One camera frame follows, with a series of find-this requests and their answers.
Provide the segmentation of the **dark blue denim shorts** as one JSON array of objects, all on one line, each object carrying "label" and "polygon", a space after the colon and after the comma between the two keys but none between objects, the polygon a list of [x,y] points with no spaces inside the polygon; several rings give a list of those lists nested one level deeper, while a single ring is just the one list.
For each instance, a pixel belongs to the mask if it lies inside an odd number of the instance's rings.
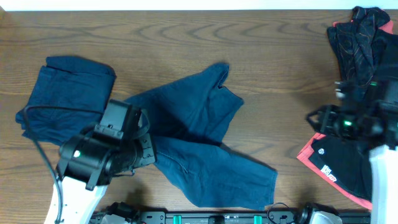
[{"label": "dark blue denim shorts", "polygon": [[192,204],[262,210],[274,201],[277,171],[223,145],[244,103],[225,87],[228,73],[216,63],[127,102],[147,111],[156,168]]}]

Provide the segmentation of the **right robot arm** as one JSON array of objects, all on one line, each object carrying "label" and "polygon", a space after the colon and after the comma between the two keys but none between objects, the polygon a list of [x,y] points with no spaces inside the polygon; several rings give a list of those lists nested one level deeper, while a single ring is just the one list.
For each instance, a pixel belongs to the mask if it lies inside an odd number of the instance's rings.
[{"label": "right robot arm", "polygon": [[306,116],[318,133],[366,144],[372,172],[371,223],[397,222],[397,46],[382,53],[370,81],[337,83],[341,105]]}]

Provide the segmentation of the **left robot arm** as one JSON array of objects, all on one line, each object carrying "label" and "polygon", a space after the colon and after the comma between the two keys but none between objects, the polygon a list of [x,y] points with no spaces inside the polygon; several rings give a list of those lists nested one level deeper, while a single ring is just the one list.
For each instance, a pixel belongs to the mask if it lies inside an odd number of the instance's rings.
[{"label": "left robot arm", "polygon": [[110,100],[102,119],[60,147],[46,223],[88,223],[108,185],[156,161],[147,111]]}]

